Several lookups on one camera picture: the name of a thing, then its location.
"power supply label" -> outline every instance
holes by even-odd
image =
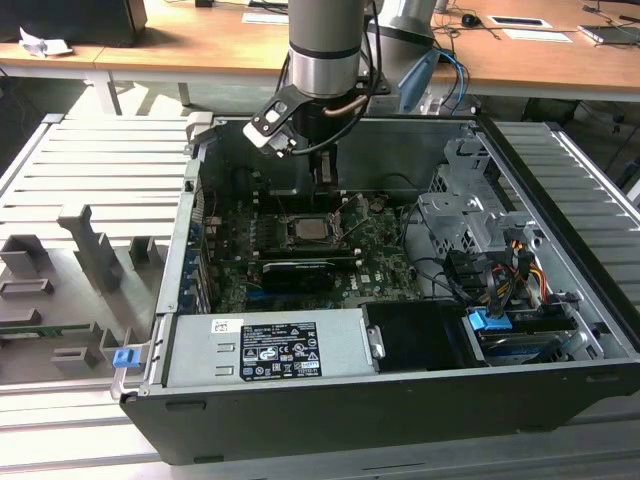
[[[243,326],[240,355],[246,382],[322,376],[315,322]]]

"blue clip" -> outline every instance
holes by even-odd
[[[501,317],[490,317],[485,308],[479,308],[469,314],[469,321],[474,331],[478,330],[511,330],[513,324],[506,314]]]
[[[400,113],[410,113],[416,108],[431,81],[438,58],[440,53],[437,50],[429,50],[400,80],[398,83]]]
[[[141,351],[139,348],[119,348],[113,357],[114,368],[139,368]]]

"metal bracket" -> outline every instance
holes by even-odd
[[[270,137],[298,108],[312,101],[312,97],[308,97],[294,85],[288,85],[280,89],[271,97],[267,106],[253,116],[251,125],[262,136]]]

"wire bundle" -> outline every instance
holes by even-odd
[[[453,95],[453,92],[458,86],[458,83],[460,83],[460,90],[458,91],[458,101],[456,105],[453,107],[453,109],[451,110],[451,114],[453,115],[456,113],[456,110],[458,109],[458,107],[460,107],[460,104],[462,103],[462,100],[466,95],[467,90],[469,89],[469,84],[471,83],[471,75],[469,74],[469,70],[467,69],[467,67],[465,67],[460,61],[458,61],[455,57],[453,57],[453,55],[448,54],[447,52],[445,52],[440,48],[437,48],[436,50],[440,53],[440,55],[446,57],[451,62],[451,64],[456,68],[456,81],[451,87],[451,89],[449,90],[449,93],[447,94],[447,96],[442,101],[442,105],[445,105],[449,101],[449,99]]]

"table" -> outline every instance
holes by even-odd
[[[469,68],[469,93],[480,95],[640,101],[640,51],[594,47],[579,24],[605,24],[582,11],[580,0],[458,0],[492,26],[486,15],[540,17],[553,30],[567,30],[573,43],[501,40],[483,29],[461,30],[455,39],[458,58]],[[29,57],[16,45],[0,45],[0,67],[8,75],[91,80],[105,113],[120,113],[113,82],[177,82],[183,104],[187,83],[275,85],[287,50],[287,27],[243,24],[245,7],[221,4],[196,9],[190,1],[146,0],[147,32],[135,48],[78,46],[76,55],[60,59]],[[638,16],[633,5],[602,4],[605,14]],[[434,27],[458,24],[461,12],[435,15]],[[437,38],[448,48],[449,39]],[[432,89],[446,91],[454,80],[450,66],[439,66]]]
[[[573,43],[512,40],[494,30],[501,40],[482,28],[460,30],[454,40],[458,59],[471,73],[469,93],[479,95],[564,98],[575,100],[640,101],[640,49],[595,47],[578,25],[605,25],[606,20],[582,10],[581,0],[461,0],[486,27],[496,27],[487,15],[542,18],[551,30],[566,31]],[[586,2],[595,6],[595,2]],[[602,3],[603,13],[614,20],[626,14],[640,16],[633,5]],[[434,15],[432,25],[460,24],[462,12]],[[441,32],[437,39],[450,48]],[[436,75],[437,84],[442,77]]]

